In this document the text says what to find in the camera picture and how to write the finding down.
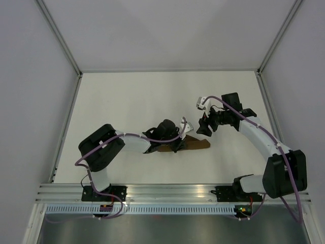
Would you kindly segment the brown cloth napkin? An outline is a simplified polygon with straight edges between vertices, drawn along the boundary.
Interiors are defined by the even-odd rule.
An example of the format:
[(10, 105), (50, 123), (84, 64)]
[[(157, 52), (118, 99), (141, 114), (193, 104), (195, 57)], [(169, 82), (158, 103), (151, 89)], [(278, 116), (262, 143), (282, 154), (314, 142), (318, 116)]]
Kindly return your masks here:
[(207, 139), (199, 140), (195, 137), (186, 135), (185, 139), (178, 145), (161, 145), (157, 151), (160, 153), (178, 152), (182, 150), (198, 150), (210, 148), (211, 144)]

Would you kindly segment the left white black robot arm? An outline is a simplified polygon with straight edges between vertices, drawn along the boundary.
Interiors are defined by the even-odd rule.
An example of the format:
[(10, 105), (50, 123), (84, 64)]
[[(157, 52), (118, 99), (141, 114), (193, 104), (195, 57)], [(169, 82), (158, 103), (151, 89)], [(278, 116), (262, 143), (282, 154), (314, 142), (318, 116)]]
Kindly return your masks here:
[(191, 123), (184, 117), (179, 127), (165, 119), (157, 127), (140, 134), (125, 133), (105, 124), (79, 144), (81, 158), (75, 166), (86, 169), (94, 197), (106, 201), (111, 195), (107, 167), (120, 152), (151, 154), (165, 147), (176, 153), (186, 148), (185, 137), (192, 130)]

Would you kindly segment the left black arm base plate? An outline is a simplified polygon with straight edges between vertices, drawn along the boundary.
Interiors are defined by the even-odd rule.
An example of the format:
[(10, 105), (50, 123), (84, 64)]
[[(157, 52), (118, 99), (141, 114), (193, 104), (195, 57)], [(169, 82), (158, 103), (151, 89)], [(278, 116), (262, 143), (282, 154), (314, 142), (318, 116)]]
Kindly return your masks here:
[(84, 186), (81, 196), (83, 202), (118, 202), (125, 201), (127, 194), (126, 186), (109, 186), (100, 194), (96, 193), (92, 186)]

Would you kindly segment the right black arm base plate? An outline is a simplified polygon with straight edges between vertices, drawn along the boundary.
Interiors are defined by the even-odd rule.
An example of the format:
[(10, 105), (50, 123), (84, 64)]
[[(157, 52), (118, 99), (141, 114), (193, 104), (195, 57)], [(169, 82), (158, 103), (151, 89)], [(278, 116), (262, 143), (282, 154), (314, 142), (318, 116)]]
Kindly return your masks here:
[(261, 202), (263, 197), (258, 193), (239, 193), (237, 194), (231, 186), (216, 186), (210, 191), (216, 196), (217, 202)]

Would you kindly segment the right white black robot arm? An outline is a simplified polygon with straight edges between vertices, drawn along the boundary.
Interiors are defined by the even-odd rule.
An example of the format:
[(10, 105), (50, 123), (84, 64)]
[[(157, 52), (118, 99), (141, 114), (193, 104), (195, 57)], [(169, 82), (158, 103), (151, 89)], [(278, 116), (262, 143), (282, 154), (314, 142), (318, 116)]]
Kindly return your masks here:
[(243, 108), (237, 93), (222, 95), (223, 104), (217, 111), (211, 105), (211, 96), (199, 97), (197, 109), (202, 110), (198, 134), (210, 137), (219, 126), (229, 125), (244, 135), (266, 161), (262, 175), (236, 177), (232, 196), (245, 200), (250, 193), (266, 194), (272, 199), (307, 189), (306, 156), (301, 150), (292, 150), (274, 137), (250, 108)]

